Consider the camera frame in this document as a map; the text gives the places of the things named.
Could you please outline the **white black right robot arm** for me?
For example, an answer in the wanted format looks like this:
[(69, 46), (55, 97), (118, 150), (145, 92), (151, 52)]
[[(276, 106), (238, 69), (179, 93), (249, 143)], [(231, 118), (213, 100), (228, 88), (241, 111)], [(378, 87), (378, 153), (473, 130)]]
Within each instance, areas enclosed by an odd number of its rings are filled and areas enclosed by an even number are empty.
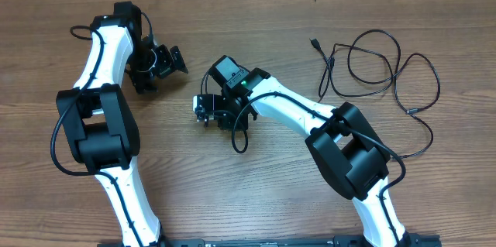
[(338, 108), (309, 100), (258, 67), (248, 70), (223, 56), (206, 72), (220, 94), (193, 98), (199, 120), (246, 132), (248, 115), (272, 118), (301, 135), (323, 179), (351, 200), (372, 246), (405, 246), (408, 233), (389, 198), (388, 161), (394, 157), (361, 111), (346, 102)]

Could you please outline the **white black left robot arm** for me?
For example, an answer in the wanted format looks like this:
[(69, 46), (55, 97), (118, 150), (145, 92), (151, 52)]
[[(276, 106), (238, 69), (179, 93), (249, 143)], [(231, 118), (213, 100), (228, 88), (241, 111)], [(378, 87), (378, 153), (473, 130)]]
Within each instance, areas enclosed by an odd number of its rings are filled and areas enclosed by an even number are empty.
[(50, 139), (59, 171), (93, 176), (104, 188), (122, 231), (120, 246), (170, 245), (140, 179), (140, 132), (122, 82), (128, 76), (137, 93), (155, 92), (154, 79), (188, 69), (176, 46), (143, 35), (147, 18), (132, 2), (116, 2), (111, 15), (87, 26), (88, 60), (74, 86), (57, 94), (60, 117)]

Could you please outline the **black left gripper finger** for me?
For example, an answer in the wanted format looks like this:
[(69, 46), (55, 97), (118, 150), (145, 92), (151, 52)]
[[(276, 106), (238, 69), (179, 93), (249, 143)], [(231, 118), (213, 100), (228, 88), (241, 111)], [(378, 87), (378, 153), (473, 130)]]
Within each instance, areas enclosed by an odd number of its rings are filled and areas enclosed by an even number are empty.
[(151, 80), (134, 80), (133, 86), (137, 94), (147, 94), (157, 92), (157, 87)]
[(170, 55), (172, 59), (171, 65), (174, 70), (179, 70), (180, 72), (188, 74), (188, 69), (185, 65), (184, 58), (182, 57), (181, 51), (179, 50), (178, 46), (173, 46), (170, 48)]

